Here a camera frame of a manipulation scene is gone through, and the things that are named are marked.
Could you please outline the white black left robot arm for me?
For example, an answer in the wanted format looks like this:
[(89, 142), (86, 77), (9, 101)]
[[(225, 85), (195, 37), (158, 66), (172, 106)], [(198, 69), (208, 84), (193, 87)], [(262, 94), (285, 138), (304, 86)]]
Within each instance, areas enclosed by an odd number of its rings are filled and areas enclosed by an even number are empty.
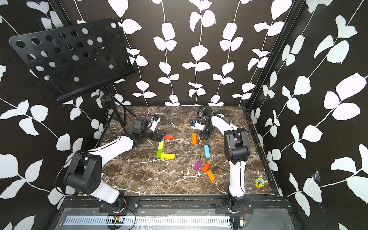
[(64, 175), (65, 185), (91, 195), (108, 204), (115, 204), (121, 193), (102, 181), (102, 168), (110, 160), (140, 145), (144, 140), (162, 141), (164, 131), (144, 131), (140, 135), (126, 133), (96, 149), (75, 154)]

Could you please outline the yellow long block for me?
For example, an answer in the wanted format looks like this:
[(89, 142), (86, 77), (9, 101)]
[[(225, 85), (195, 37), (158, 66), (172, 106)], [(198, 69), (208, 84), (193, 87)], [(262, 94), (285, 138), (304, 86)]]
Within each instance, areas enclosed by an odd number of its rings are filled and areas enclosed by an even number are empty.
[(175, 159), (175, 154), (166, 154), (166, 153), (162, 153), (162, 154), (161, 154), (161, 159), (174, 160), (174, 159)]

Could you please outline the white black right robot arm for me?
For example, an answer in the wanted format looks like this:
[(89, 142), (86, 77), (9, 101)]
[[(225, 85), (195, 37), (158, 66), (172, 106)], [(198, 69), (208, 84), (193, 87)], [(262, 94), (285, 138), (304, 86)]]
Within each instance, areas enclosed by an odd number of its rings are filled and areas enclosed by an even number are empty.
[(230, 205), (234, 207), (245, 204), (245, 168), (251, 153), (246, 129), (238, 128), (219, 113), (204, 112), (200, 120), (200, 124), (204, 125), (200, 132), (202, 137), (209, 138), (214, 128), (223, 134), (223, 151), (230, 165)]

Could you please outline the green block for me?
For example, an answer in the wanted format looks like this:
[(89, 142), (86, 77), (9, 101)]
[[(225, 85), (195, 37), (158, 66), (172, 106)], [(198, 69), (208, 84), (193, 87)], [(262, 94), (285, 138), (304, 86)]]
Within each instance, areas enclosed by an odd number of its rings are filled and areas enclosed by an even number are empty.
[(160, 159), (160, 158), (161, 158), (162, 152), (163, 152), (163, 150), (162, 150), (162, 149), (158, 149), (158, 151), (157, 151), (157, 155), (156, 155), (156, 158), (157, 158), (157, 159)]

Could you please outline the red block group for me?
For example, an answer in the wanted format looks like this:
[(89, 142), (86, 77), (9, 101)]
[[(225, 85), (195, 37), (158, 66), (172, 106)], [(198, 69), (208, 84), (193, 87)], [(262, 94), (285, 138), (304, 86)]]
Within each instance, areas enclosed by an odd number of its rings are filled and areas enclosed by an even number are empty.
[(210, 164), (209, 163), (205, 163), (205, 165), (202, 168), (202, 172), (206, 173), (209, 170)]

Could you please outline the red-orange small block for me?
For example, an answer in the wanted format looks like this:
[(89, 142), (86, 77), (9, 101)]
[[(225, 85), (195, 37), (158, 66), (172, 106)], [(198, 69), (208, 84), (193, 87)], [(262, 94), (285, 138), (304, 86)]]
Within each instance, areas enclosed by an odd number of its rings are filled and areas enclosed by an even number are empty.
[(165, 140), (173, 140), (173, 135), (165, 135)]

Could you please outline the orange long block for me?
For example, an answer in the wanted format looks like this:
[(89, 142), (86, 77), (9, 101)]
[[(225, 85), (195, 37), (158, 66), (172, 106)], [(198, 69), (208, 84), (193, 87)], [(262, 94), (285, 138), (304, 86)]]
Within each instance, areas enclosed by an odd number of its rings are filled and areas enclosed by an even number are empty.
[(196, 133), (192, 133), (192, 144), (196, 145), (197, 144), (197, 136)]

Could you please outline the light yellow-green block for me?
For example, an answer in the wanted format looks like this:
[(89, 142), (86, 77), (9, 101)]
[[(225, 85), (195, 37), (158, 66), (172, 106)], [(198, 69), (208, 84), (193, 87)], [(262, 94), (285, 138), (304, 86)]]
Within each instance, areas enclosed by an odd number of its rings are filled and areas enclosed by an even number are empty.
[(164, 141), (159, 142), (158, 149), (159, 149), (159, 150), (162, 150), (162, 149), (163, 149), (163, 147), (164, 147)]

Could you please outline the purple block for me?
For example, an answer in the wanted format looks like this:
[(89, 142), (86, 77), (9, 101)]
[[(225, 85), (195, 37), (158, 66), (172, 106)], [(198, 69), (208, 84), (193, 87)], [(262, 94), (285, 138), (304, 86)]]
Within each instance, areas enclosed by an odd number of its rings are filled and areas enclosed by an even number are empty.
[(196, 162), (196, 164), (194, 165), (193, 169), (194, 169), (195, 171), (198, 171), (198, 170), (200, 169), (201, 165), (202, 165), (202, 162), (198, 161), (198, 162)]

